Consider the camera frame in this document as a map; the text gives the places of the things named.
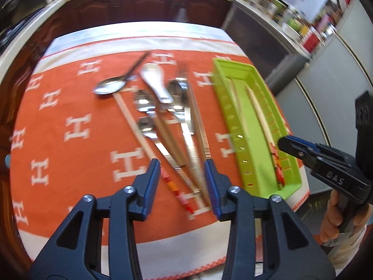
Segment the person's right hand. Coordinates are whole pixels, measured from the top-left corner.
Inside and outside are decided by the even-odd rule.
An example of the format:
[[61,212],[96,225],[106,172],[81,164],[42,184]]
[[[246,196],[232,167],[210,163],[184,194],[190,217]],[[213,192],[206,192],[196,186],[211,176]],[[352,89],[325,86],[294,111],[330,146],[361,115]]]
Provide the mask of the person's right hand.
[[[339,226],[343,222],[343,213],[338,207],[339,193],[332,190],[326,213],[321,224],[320,240],[326,243],[339,236]],[[372,205],[367,204],[353,219],[353,234],[360,232],[367,225],[372,216]]]

